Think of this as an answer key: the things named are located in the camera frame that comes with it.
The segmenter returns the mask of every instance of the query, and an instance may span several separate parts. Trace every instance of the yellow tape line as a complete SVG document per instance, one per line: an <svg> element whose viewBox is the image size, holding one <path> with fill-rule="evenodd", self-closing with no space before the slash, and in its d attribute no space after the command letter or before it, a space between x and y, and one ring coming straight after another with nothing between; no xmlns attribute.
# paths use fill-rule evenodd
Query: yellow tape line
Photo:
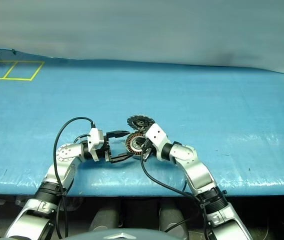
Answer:
<svg viewBox="0 0 284 240"><path fill-rule="evenodd" d="M4 74L3 77L0 77L0 80L17 80L17 81L32 81L35 76L39 73L40 69L44 65L44 61L25 61L25 60L0 60L0 63L13 63L13 65L7 70L7 72ZM12 69L18 64L18 63L38 63L40 64L38 68L35 70L33 75L30 78L20 78L20 77L7 77Z"/></svg>

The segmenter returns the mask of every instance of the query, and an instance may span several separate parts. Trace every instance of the floor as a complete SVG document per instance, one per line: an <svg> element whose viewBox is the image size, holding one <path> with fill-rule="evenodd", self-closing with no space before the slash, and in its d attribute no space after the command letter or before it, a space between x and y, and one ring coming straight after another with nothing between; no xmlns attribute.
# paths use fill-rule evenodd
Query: floor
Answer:
<svg viewBox="0 0 284 240"><path fill-rule="evenodd" d="M69 212L69 236L86 232L97 210L105 198L84 198L79 209ZM197 211L187 200L174 198L176 205L185 218ZM270 197L232 197L228 199L241 216L254 240L284 239L284 196ZM122 198L124 216L123 227L158 229L158 211L160 198ZM21 207L14 202L0 205L0 237L14 220ZM188 222L190 240L204 240L200 217ZM58 237L54 232L52 240Z"/></svg>

